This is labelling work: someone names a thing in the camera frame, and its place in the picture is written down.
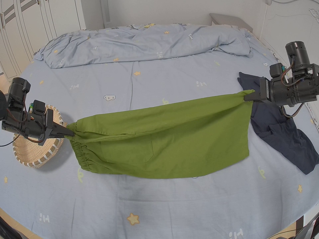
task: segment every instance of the bed frame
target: bed frame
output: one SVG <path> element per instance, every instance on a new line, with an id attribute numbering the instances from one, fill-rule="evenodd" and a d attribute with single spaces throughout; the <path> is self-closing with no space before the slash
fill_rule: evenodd
<path id="1" fill-rule="evenodd" d="M 319 64 L 319 0 L 263 0 L 254 34 L 286 66 L 291 41 L 303 41 L 310 62 Z M 319 101 L 309 104 L 319 119 Z"/>

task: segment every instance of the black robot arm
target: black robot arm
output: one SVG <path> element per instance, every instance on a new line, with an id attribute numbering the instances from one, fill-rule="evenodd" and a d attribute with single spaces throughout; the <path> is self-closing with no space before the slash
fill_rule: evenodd
<path id="1" fill-rule="evenodd" d="M 53 121 L 53 110 L 45 109 L 45 103 L 34 100 L 33 109 L 26 110 L 26 95 L 30 83 L 22 78 L 14 78 L 9 94 L 0 91 L 0 120 L 2 129 L 17 133 L 28 140 L 43 145 L 48 138 L 74 136 L 74 132 Z"/>
<path id="2" fill-rule="evenodd" d="M 305 44 L 301 41 L 290 42 L 286 46 L 290 67 L 285 70 L 281 63 L 270 66 L 272 79 L 260 79 L 260 92 L 244 97 L 245 101 L 265 102 L 277 106 L 311 102 L 319 95 L 319 66 L 310 64 Z M 285 75 L 292 70 L 292 77 Z"/>

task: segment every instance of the white label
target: white label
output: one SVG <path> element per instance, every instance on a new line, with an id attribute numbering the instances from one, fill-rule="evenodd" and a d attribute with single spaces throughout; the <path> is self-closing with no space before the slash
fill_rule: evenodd
<path id="1" fill-rule="evenodd" d="M 269 86 L 268 86 L 268 80 L 266 79 L 266 95 L 267 99 L 269 99 Z"/>

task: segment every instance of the pocket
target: pocket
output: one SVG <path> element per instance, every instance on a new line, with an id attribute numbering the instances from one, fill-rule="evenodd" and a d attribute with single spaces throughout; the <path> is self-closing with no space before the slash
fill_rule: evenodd
<path id="1" fill-rule="evenodd" d="M 146 163 L 153 157 L 150 135 L 143 135 L 118 141 L 100 142 L 101 160 L 113 164 Z"/>

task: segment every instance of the bed sheet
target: bed sheet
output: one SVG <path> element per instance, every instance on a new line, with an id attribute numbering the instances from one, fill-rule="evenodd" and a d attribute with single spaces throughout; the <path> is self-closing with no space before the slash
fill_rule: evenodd
<path id="1" fill-rule="evenodd" d="M 21 75 L 31 83 L 26 103 L 54 105 L 70 124 L 94 114 L 236 93 L 242 90 L 239 71 L 270 78 L 269 65 L 277 63 L 252 34 L 246 36 L 252 58 L 213 51 L 61 69 L 34 60 Z M 294 120 L 319 151 L 306 107 Z M 12 134 L 0 131 L 0 139 L 9 142 Z M 248 139 L 250 155 L 235 165 L 203 177 L 158 180 L 81 170 L 68 140 L 38 169 L 18 163 L 8 146 L 1 149 L 0 178 L 7 183 L 0 180 L 0 207 L 42 238 L 268 238 L 318 202 L 319 168 L 304 175 L 251 125 Z"/>

